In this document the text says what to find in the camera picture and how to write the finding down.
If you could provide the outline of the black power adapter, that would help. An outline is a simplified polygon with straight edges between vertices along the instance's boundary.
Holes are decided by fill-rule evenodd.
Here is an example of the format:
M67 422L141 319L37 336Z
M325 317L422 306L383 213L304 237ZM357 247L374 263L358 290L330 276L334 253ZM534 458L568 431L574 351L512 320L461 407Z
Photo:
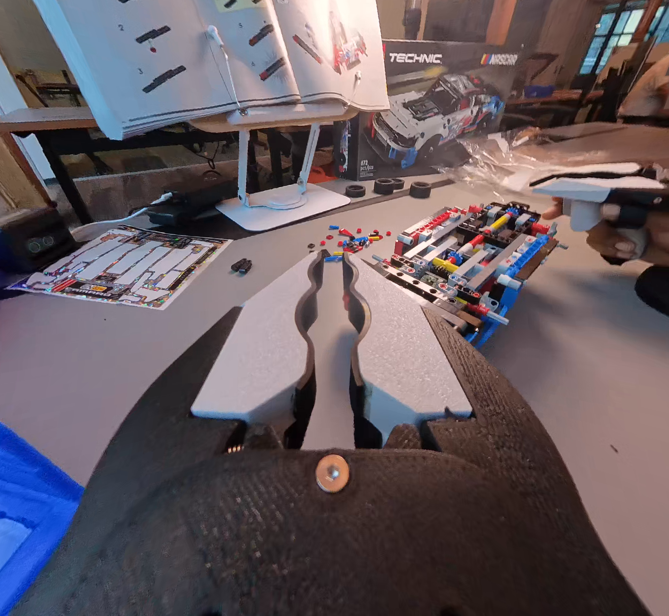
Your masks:
M216 211L227 192L225 184L172 189L170 197L149 206L146 215L157 226L185 226Z

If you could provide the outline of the black lego set box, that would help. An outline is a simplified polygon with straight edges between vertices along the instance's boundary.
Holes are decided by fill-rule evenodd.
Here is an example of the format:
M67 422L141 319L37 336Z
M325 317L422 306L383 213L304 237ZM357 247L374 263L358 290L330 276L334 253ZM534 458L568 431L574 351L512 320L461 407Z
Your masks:
M469 155L463 141L498 130L523 45L383 41L389 107L334 126L339 178L435 174Z

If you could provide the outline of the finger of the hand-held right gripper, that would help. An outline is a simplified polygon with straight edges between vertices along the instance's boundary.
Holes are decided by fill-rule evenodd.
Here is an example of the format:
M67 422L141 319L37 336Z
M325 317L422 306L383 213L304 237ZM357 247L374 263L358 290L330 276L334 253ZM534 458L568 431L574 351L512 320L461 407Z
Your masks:
M564 202L612 203L611 194L621 200L646 197L655 204L664 199L664 184L648 177L554 177L532 182L531 191Z
M595 163L574 167L556 167L548 172L544 181L555 179L615 179L642 174L645 166L639 163Z

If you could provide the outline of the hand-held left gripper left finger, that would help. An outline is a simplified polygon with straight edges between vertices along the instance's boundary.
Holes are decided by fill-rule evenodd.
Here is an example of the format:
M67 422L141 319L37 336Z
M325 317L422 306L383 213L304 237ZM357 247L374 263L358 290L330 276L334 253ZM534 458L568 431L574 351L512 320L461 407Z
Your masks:
M314 345L324 252L308 254L242 306L192 406L197 418L283 428L301 448L316 398Z

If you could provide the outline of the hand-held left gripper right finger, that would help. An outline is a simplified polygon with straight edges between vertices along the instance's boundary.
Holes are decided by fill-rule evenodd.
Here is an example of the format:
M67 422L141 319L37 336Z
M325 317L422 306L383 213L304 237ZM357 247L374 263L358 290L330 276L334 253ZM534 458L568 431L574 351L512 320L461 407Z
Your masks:
M351 350L349 395L356 448L382 448L397 426L468 419L472 404L424 305L354 254L342 262Z

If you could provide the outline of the lego instruction booklet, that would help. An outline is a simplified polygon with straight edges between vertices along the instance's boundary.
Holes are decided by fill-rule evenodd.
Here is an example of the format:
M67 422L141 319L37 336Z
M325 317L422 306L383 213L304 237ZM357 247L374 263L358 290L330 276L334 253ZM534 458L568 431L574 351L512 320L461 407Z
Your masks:
M389 109L375 0L33 2L109 139Z

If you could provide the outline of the holographic sticker sheet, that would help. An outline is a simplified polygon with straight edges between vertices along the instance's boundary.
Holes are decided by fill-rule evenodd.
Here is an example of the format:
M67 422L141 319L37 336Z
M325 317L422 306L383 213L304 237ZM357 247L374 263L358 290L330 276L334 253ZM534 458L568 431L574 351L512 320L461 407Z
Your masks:
M231 243L117 226L2 291L161 310Z

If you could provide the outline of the pile of colourful lego pieces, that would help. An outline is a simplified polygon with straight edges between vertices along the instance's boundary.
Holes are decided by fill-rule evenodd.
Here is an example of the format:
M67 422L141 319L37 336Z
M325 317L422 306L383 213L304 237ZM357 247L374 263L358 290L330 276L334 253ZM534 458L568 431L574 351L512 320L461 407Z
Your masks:
M366 232L361 227L347 228L331 224L317 233L312 242L306 244L306 251L307 253L323 251L326 263L340 263L344 260L345 254L365 253L384 239L390 240L391 236L393 232L389 229L372 229Z

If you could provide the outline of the clear plastic wrap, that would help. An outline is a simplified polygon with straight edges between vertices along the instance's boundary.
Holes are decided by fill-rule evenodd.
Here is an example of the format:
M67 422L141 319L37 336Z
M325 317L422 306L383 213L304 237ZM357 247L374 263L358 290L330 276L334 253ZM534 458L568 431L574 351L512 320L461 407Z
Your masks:
M614 149L611 136L624 132L621 125L576 125L558 128L524 127L470 137L459 142L466 160L462 176L471 184L528 194L531 183L542 181L551 169L595 163L639 163L639 152L626 159Z

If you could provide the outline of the white book stand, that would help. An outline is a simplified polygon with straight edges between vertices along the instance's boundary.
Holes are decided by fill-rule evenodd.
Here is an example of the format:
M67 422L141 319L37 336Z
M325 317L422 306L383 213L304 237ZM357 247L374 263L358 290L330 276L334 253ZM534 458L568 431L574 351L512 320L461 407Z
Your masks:
M222 203L222 214L247 230L259 232L289 224L289 211L297 210L299 216L312 216L337 207L337 201L331 199L322 199L314 207L308 207L308 178L322 123L350 119L357 112L348 112L350 103L349 99L345 102L274 105L262 112L236 110L192 121L196 128L209 133L239 133L237 198ZM310 125L310 130L297 182L250 194L247 190L247 165L252 131L307 125Z

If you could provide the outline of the partly built lego car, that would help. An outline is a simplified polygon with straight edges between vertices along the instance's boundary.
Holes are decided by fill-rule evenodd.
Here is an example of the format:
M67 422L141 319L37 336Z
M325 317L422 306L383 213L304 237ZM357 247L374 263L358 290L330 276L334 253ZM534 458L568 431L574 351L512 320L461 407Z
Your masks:
M502 326L529 278L557 249L556 225L519 202L445 207L397 236L372 268L481 348Z

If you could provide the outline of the black box device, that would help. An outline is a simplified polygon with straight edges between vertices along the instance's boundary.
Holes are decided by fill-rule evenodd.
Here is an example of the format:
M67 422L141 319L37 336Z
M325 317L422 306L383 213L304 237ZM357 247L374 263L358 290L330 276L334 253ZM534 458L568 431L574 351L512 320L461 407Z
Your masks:
M2 272L37 272L78 248L55 208L20 210L1 217Z

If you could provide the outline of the window with teal frames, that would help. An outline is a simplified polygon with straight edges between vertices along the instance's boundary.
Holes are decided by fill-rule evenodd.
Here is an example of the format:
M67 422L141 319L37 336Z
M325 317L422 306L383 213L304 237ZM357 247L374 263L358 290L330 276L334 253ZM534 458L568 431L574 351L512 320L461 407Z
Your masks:
M587 52L581 60L577 73L579 76L590 74L594 68L600 73L615 48L631 43L632 35L640 24L648 2L628 1L619 16L618 3L610 3L604 7L595 23Z

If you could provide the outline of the blue bin with pieces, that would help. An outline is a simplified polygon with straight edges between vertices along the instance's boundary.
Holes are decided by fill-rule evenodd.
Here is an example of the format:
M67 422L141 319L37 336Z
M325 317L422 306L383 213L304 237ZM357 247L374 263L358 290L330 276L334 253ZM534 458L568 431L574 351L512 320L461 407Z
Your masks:
M1 614L8 615L59 546L84 488L1 425Z

